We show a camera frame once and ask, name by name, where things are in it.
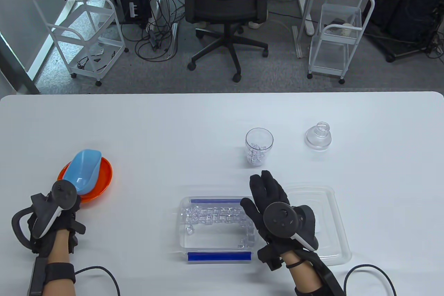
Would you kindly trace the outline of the person's right hand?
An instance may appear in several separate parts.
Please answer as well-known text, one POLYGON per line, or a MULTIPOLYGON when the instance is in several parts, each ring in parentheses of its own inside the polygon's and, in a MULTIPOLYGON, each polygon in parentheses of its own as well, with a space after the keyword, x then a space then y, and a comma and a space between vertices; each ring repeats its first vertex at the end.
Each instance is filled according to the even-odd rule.
POLYGON ((253 198, 241 199, 240 205, 266 243, 258 250, 258 259, 273 271, 282 266, 283 254, 292 252, 300 261, 287 268, 309 262, 319 270, 322 263, 316 254, 316 219, 311 207, 291 206, 286 192, 266 170, 250 177, 249 188, 253 198))

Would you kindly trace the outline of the person's left hand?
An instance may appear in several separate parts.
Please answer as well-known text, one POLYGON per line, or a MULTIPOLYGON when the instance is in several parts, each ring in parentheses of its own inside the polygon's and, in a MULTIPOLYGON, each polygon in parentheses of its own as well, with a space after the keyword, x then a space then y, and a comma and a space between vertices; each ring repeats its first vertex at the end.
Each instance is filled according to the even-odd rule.
POLYGON ((28 228, 30 231, 30 245, 31 251, 34 254, 38 254, 39 257, 48 257, 53 249, 54 242, 56 240, 57 232, 60 230, 67 230, 68 236, 68 253, 74 253, 74 248, 78 245, 78 239, 76 234, 84 234, 86 227, 76 221, 76 212, 80 209, 81 196, 77 195, 76 202, 73 207, 68 210, 62 210, 60 216, 58 216, 49 231, 41 238, 36 238, 32 228, 34 227, 37 215, 33 213, 27 220, 28 228))

